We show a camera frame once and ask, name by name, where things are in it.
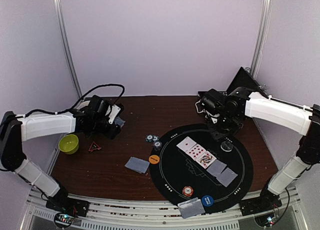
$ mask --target vertical metal post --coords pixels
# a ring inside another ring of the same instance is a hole
[[[74,63],[73,63],[73,60],[71,57],[70,46],[68,43],[66,26],[65,26],[65,21],[64,21],[64,15],[63,15],[62,6],[61,6],[61,0],[53,0],[53,1],[54,1],[55,11],[56,11],[56,15],[58,17],[58,22],[59,22],[59,26],[60,26],[60,33],[61,33],[61,37],[62,37],[65,58],[66,58],[66,61],[68,64],[70,74],[71,74],[73,85],[75,87],[75,90],[76,90],[78,97],[80,98],[82,96],[82,92],[81,92],[81,88],[80,88],[77,74],[75,71],[75,66],[74,66]]]
[[[262,58],[262,48],[267,36],[269,20],[270,20],[271,1],[272,0],[263,1],[260,27],[259,27],[258,37],[256,40],[255,50],[254,50],[253,59],[251,63],[251,72],[250,72],[253,78],[255,79],[257,78],[257,74],[259,71],[259,66]]]

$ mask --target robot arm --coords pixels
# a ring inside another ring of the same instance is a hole
[[[229,95],[211,89],[201,100],[206,113],[208,127],[215,140],[236,134],[248,118],[260,118],[285,126],[302,135],[299,149],[294,156],[275,174],[262,190],[262,196],[276,199],[280,193],[306,169],[320,161],[320,107],[298,106],[265,97],[245,87],[238,87]]]
[[[71,132],[84,132],[87,135],[102,133],[113,139],[121,131],[115,118],[122,110],[123,105],[111,104],[94,95],[82,109],[72,109],[64,114],[34,114],[23,118],[6,112],[2,120],[4,124],[0,127],[1,163],[5,169],[15,172],[40,189],[55,206],[68,209],[73,203],[68,198],[67,190],[27,158],[22,151],[22,142]]]

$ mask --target red triangle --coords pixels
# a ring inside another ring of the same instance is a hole
[[[101,147],[98,146],[98,144],[96,144],[94,141],[92,142],[90,148],[89,148],[89,152],[93,152],[95,150],[101,150]]]

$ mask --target deck of cards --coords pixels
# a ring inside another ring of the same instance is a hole
[[[215,156],[188,136],[180,142],[177,147],[200,164],[204,169],[208,168],[216,160]]]

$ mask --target red poker chip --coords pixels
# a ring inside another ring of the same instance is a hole
[[[185,186],[182,190],[182,193],[185,195],[185,196],[192,196],[192,194],[194,193],[193,192],[194,189],[190,186]]]

